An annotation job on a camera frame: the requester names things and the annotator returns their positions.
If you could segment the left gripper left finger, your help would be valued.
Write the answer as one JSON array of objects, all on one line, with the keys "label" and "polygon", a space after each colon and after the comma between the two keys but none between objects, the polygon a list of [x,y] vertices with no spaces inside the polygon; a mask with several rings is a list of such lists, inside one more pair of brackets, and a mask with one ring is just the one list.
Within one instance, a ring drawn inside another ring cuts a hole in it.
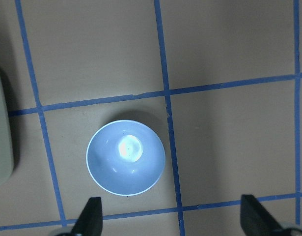
[{"label": "left gripper left finger", "polygon": [[72,236],[100,236],[103,231],[102,201],[91,197],[74,224]]}]

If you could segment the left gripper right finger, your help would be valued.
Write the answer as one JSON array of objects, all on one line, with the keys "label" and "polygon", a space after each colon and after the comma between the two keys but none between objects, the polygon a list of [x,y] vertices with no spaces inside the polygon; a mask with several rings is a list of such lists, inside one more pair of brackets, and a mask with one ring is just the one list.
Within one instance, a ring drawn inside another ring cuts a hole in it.
[{"label": "left gripper right finger", "polygon": [[286,236],[287,230],[249,194],[241,196],[240,225],[246,236]]}]

